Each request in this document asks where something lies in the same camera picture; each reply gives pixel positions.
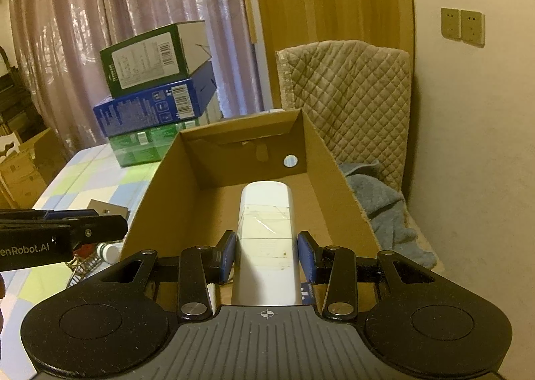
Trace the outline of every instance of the wall socket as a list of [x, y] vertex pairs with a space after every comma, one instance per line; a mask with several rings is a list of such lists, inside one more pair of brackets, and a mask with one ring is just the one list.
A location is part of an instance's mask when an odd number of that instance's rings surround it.
[[447, 39], [461, 39], [461, 12], [458, 9], [440, 9], [442, 36]]
[[485, 45], [485, 15], [472, 10], [461, 10], [461, 39], [469, 44]]

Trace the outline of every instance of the silver object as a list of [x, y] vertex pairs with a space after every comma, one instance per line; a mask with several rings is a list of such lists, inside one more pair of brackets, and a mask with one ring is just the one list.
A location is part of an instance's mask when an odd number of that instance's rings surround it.
[[202, 315], [208, 310], [206, 305], [204, 305], [203, 303], [198, 303], [196, 301], [191, 302], [191, 303], [186, 303], [180, 309], [186, 315], [192, 315], [192, 316]]
[[333, 315], [342, 316], [342, 315], [349, 315], [351, 312], [353, 312], [354, 308], [349, 303], [339, 301], [336, 303], [329, 304], [329, 306], [327, 307], [327, 310]]

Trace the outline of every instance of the checkered bedsheet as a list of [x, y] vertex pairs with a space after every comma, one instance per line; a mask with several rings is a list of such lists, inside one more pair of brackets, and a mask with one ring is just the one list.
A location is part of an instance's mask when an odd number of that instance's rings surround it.
[[[122, 168], [110, 145], [77, 153], [36, 202], [36, 209], [85, 209], [91, 199], [128, 207], [132, 221], [159, 163]], [[37, 303], [63, 290], [71, 275], [65, 264], [3, 272], [6, 296], [0, 302], [0, 380], [27, 380], [35, 374], [22, 342], [20, 324]]]

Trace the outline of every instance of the curtain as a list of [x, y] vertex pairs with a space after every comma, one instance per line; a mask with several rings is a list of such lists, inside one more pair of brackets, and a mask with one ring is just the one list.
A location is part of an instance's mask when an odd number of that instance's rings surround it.
[[242, 0], [10, 0], [17, 61], [34, 102], [71, 153], [103, 143], [92, 106], [109, 95], [99, 51], [204, 19], [226, 117], [262, 109]]

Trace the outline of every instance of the quilted blanket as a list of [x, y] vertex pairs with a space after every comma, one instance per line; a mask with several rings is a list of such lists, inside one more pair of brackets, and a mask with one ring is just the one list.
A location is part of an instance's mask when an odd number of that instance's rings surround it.
[[407, 52], [362, 41], [324, 41], [277, 52], [284, 109], [303, 108], [339, 163], [381, 163], [399, 191], [409, 129]]

